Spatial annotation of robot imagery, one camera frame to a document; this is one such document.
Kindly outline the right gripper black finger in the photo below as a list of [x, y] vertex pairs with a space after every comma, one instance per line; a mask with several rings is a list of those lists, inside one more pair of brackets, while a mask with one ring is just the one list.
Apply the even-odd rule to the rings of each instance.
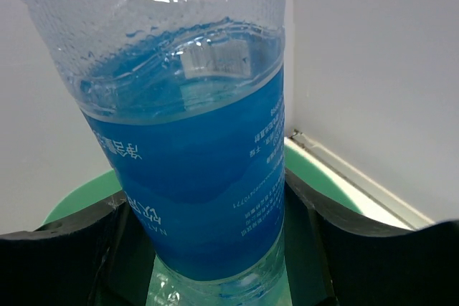
[[456, 305], [458, 222], [402, 229], [285, 174], [285, 263], [294, 305]]

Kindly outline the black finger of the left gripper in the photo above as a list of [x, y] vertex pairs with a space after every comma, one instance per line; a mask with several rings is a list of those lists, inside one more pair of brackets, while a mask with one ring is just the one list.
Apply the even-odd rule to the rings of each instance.
[[1, 235], [1, 304], [145, 305], [154, 258], [128, 203], [111, 196]]

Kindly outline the blue label bottle blue cap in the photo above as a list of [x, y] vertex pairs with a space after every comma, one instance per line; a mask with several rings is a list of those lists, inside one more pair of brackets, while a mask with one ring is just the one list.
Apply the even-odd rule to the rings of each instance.
[[286, 283], [285, 0], [22, 0], [160, 262], [150, 305]]

